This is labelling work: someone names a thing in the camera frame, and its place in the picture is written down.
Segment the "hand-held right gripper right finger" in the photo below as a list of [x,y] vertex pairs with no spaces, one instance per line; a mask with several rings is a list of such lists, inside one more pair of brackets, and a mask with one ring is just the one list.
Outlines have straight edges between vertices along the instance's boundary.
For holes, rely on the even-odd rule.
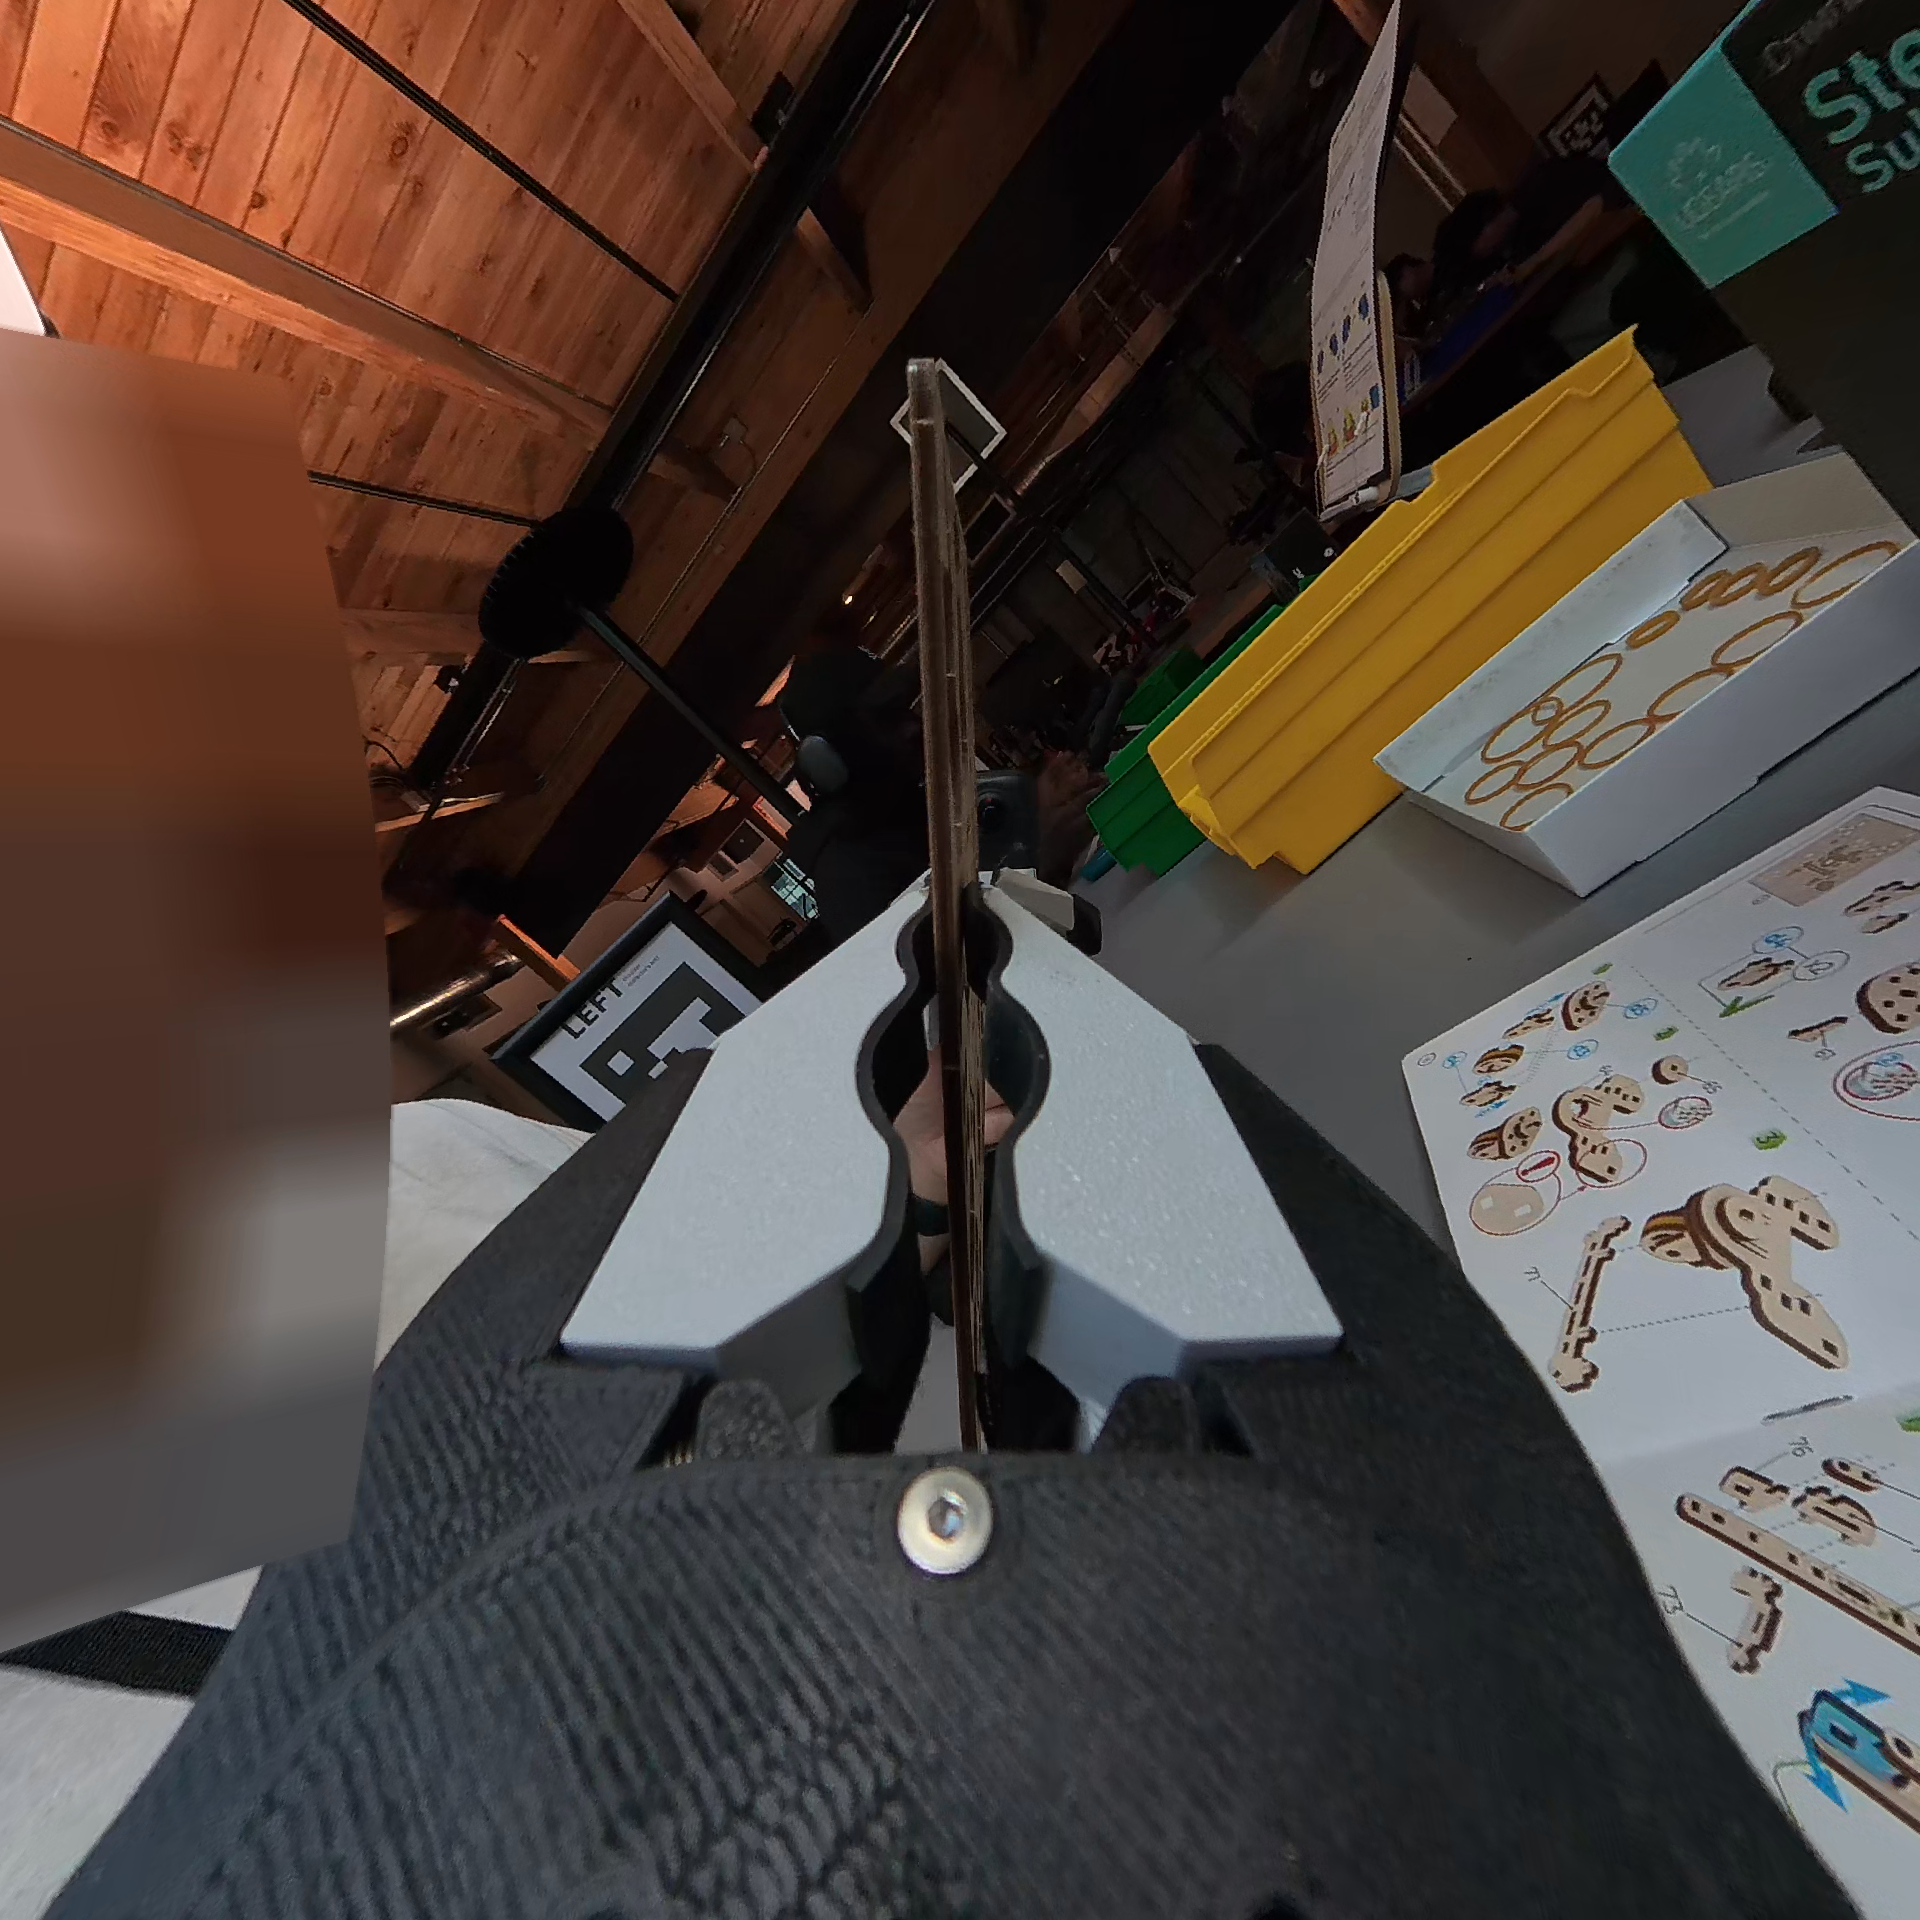
[[1063,937],[980,893],[986,1356],[1099,1423],[1134,1381],[1319,1359],[1341,1325],[1196,1045]]

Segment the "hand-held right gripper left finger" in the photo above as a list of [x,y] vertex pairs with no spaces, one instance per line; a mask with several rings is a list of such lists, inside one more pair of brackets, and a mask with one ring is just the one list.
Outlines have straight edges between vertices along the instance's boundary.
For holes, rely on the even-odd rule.
[[911,882],[714,1046],[559,1333],[571,1360],[759,1381],[788,1415],[861,1372],[856,1312],[908,1243],[893,1120],[928,1075]]

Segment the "plywood parts sheet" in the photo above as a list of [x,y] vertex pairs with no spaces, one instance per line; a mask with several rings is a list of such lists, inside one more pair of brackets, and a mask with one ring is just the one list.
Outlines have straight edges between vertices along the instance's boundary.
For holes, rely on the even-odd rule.
[[950,1305],[958,1429],[990,1442],[988,1415],[988,1071],[983,1009],[970,975],[968,903],[980,876],[970,582],[947,453],[941,364],[905,366],[910,510],[922,673],[925,917],[934,975],[937,1085],[950,1217]]

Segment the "grey desk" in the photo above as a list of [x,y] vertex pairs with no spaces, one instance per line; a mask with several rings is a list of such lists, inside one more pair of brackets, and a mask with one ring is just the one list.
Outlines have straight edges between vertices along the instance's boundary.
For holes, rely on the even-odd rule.
[[1101,967],[1222,1071],[1345,1326],[1329,1359],[1208,1365],[1199,1397],[1245,1450],[1273,1460],[1319,1425],[1396,1460],[1426,1442],[1478,1460],[1562,1444],[1567,1421],[1460,1266],[1403,1058],[1878,790],[1878,775],[1914,775],[1914,724],[1911,674],[1586,896],[1403,793],[1306,876],[1202,847],[1167,876],[1093,890]]

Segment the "person's left hand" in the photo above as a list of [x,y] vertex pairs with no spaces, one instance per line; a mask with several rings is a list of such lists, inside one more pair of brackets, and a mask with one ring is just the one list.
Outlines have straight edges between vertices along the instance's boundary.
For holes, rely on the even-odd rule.
[[892,1127],[905,1152],[908,1190],[917,1207],[947,1208],[943,1073],[930,1062]]

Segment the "green plastic bin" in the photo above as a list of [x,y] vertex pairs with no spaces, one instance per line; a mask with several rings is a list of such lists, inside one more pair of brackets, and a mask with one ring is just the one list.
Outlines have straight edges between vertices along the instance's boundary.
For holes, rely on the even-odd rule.
[[1202,847],[1202,830],[1193,829],[1172,799],[1149,756],[1149,745],[1278,622],[1281,612],[1281,607],[1260,612],[1256,622],[1205,662],[1185,647],[1175,648],[1120,709],[1120,740],[1103,767],[1106,784],[1086,806],[1095,841],[1113,866],[1144,869],[1160,878]]

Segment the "framed marker code sign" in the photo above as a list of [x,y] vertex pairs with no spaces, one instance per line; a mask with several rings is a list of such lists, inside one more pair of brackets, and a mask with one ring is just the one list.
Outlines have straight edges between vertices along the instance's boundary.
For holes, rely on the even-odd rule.
[[595,1133],[678,1057],[712,1050],[768,997],[759,967],[684,901],[664,896],[491,1046],[489,1060],[557,1123]]

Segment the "person's white shirt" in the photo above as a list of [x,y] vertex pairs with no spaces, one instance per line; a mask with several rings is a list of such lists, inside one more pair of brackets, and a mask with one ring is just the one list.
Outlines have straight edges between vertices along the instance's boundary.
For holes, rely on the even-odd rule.
[[[467,1100],[398,1104],[373,1360],[585,1140]],[[5,1664],[2,1914],[42,1917],[178,1736],[192,1698]]]

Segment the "yellow plastic bin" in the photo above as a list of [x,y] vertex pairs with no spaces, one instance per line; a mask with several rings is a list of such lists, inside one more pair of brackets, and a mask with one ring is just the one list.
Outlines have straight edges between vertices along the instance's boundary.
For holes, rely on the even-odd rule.
[[1149,740],[1169,801],[1245,866],[1312,873],[1399,795],[1394,740],[1707,489],[1615,335],[1443,453]]

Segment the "black fuzzy ceiling fixture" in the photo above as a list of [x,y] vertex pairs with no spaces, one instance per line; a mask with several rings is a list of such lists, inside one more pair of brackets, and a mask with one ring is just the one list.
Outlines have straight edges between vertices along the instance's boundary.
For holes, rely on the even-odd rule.
[[541,519],[491,572],[476,614],[482,647],[519,662],[565,653],[579,612],[617,598],[634,555],[617,508],[583,503]]

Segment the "group of tan rubber bands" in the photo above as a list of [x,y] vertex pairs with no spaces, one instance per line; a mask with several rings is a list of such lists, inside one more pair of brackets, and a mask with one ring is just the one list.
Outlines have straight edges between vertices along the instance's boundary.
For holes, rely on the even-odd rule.
[[1693,771],[1716,728],[1735,767],[1755,764],[1798,695],[1844,711],[1906,673],[1914,587],[1915,538],[1890,521],[1734,544],[1649,610],[1598,617],[1596,648],[1551,669],[1432,796],[1513,847],[1664,756]]

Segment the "open instruction booklet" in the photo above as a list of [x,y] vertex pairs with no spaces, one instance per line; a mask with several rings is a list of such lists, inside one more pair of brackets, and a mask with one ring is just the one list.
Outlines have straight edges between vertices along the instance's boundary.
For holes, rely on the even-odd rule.
[[1463,1276],[1861,1917],[1918,1912],[1915,934],[1878,786],[1403,1057]]

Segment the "white cardboard tray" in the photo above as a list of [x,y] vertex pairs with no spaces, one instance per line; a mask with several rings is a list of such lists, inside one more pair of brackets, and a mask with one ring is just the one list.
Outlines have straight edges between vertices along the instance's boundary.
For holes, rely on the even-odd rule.
[[1565,819],[1548,820],[1542,838],[1528,836],[1516,844],[1465,820],[1455,806],[1438,801],[1433,788],[1519,709],[1554,669],[1584,660],[1596,650],[1591,625],[1599,617],[1648,612],[1705,560],[1734,547],[1882,521],[1915,536],[1865,472],[1838,448],[1679,501],[1394,738],[1376,756],[1377,767],[1424,810],[1571,896],[1586,899],[1712,819],[1773,767],[1915,673],[1918,558],[1915,587],[1908,591],[1897,631],[1915,642],[1903,673],[1870,695],[1856,695],[1841,711],[1828,709],[1822,715],[1813,711],[1813,695],[1799,692],[1773,720],[1776,733],[1759,740],[1753,764],[1735,767],[1729,734],[1716,728],[1705,742],[1707,756],[1692,771],[1665,754],[1660,769],[1625,775],[1615,801],[1596,805],[1596,796],[1586,793],[1567,806]]

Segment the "black model kit box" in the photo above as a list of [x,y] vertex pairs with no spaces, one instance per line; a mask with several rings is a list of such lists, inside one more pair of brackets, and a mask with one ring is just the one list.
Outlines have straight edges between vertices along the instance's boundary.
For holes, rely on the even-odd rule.
[[1915,528],[1918,7],[1742,7],[1609,170]]

